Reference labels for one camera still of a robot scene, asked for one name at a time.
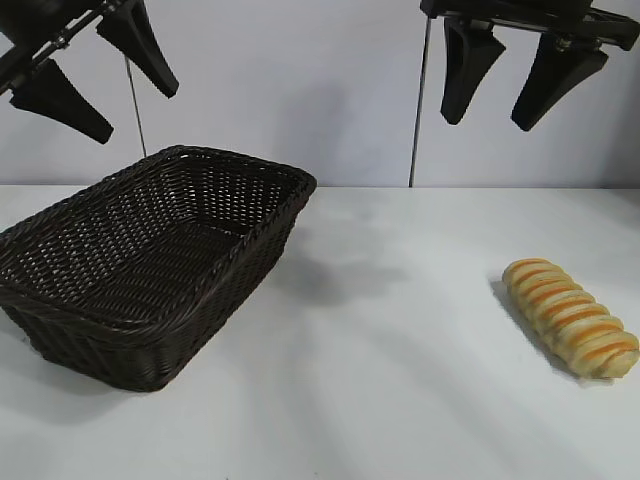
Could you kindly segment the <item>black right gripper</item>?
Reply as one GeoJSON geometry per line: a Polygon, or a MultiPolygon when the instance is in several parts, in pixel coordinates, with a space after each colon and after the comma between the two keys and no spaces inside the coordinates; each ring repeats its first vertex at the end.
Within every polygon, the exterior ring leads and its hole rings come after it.
{"type": "Polygon", "coordinates": [[[609,57],[597,39],[625,51],[639,38],[630,17],[574,0],[422,0],[430,18],[445,17],[446,76],[440,112],[450,125],[464,117],[481,81],[506,47],[495,25],[543,33],[527,80],[511,113],[530,131],[570,90],[602,70],[609,57]]]}

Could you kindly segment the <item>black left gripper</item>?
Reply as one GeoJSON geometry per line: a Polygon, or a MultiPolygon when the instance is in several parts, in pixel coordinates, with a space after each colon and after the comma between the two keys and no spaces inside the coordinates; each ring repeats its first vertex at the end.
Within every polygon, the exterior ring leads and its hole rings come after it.
{"type": "MultiPolygon", "coordinates": [[[[1,56],[1,94],[10,89],[10,104],[16,109],[55,120],[100,144],[109,141],[113,126],[81,95],[55,60],[41,63],[39,52],[50,44],[53,50],[62,49],[102,13],[104,5],[105,1],[1,2],[1,34],[13,44],[1,56]]],[[[179,81],[156,40],[143,0],[122,1],[103,16],[96,30],[164,96],[172,98],[177,93],[179,81]]]]}

